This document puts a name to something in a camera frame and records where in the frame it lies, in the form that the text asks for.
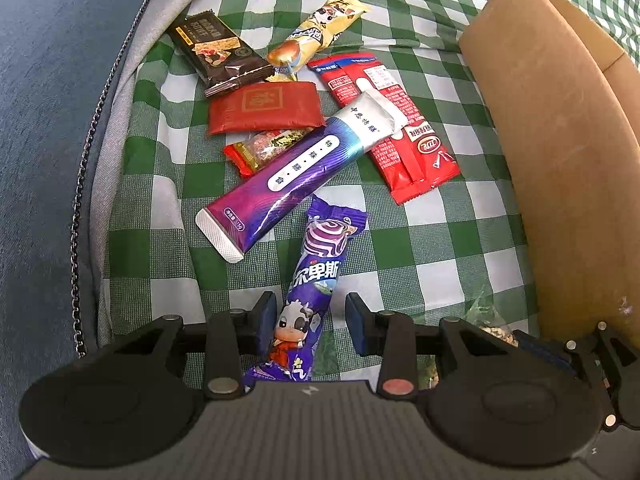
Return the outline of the round peanut bag green label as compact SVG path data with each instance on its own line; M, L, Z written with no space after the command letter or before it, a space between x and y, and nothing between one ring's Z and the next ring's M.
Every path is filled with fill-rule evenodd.
M485 287L477 291L472 304L465 309L463 319L489 335L518 348L518 340L492 300L485 294Z

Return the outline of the purple white long snack tube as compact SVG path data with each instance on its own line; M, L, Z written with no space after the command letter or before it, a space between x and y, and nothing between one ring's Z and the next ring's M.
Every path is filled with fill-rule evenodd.
M366 91L292 148L195 216L195 224L228 263L240 262L283 217L408 119L376 91Z

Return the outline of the purple cow candy bar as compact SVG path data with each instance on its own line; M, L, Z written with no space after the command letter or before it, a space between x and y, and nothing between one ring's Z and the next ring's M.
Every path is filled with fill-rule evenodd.
M348 242L366 227L368 215L314 196L307 217L300 256L276 319L267 359L245 373L247 388L256 382L311 380L323 318L330 308Z

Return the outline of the small red gold candy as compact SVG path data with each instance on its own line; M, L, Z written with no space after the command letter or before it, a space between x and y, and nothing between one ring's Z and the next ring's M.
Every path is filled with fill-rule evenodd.
M224 154L234 163L240 176L248 178L264 169L310 132L311 128L303 128L256 133L245 141L227 145Z

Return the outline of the red snack packet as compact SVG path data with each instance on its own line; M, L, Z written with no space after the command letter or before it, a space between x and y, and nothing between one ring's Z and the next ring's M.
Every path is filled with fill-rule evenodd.
M312 82L261 82L213 99L207 133L317 128L325 123Z

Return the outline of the dark brown chocolate bar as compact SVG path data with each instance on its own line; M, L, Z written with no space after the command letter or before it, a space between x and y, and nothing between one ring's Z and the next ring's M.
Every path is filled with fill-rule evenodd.
M167 32L204 82L208 98L274 74L274 67L212 10L177 18Z

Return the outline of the yellow cow candy bar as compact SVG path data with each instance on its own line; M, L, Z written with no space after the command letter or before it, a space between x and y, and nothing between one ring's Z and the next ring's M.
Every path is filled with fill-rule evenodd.
M320 51L334 44L370 6L360 0L326 0L293 30L279 47L272 49L267 61L274 73L269 82L296 81L297 73Z

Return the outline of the green white checkered cloth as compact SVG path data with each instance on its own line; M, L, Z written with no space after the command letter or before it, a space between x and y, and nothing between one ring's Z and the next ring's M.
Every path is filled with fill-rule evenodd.
M181 12L212 10L251 47L267 52L326 0L192 0ZM375 380L380 362L357 356L344 299L358 292L375 310L432 324L462 315L477 291L513 328L536 327L534 279L506 160L457 41L487 0L361 0L370 10L334 44L369 51L405 88L461 172L398 205L370 156L320 190L331 204L367 211L348 246L317 351L318 379ZM230 136L209 136L201 79L167 29L138 66L108 220L102 280L115 336L166 313L202 322L249 308L264 292L282 297L296 261L306 210L297 207L248 253L228 264L195 224L196 213L238 184L224 157Z

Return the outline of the brown cardboard box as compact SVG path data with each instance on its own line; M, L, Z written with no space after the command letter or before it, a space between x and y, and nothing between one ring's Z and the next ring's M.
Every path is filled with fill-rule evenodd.
M520 208L544 336L639 337L639 72L570 0L488 0L459 41Z

